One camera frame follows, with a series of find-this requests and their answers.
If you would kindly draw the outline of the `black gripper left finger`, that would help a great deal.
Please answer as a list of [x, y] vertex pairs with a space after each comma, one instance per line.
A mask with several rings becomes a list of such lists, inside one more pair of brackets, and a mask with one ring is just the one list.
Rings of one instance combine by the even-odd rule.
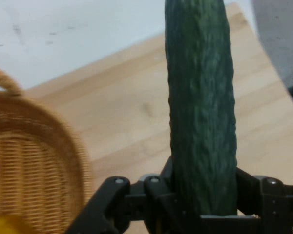
[[65, 231], [67, 234], [123, 234], [143, 221], [150, 234], [199, 234], [201, 223], [172, 188], [172, 160], [159, 175], [134, 184], [121, 176], [106, 179]]

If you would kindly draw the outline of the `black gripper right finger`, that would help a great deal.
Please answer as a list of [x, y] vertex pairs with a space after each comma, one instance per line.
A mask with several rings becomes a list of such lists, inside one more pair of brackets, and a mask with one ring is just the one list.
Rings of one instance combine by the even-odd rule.
[[263, 234], [293, 233], [293, 184], [268, 176], [253, 176], [236, 169], [237, 208], [257, 215]]

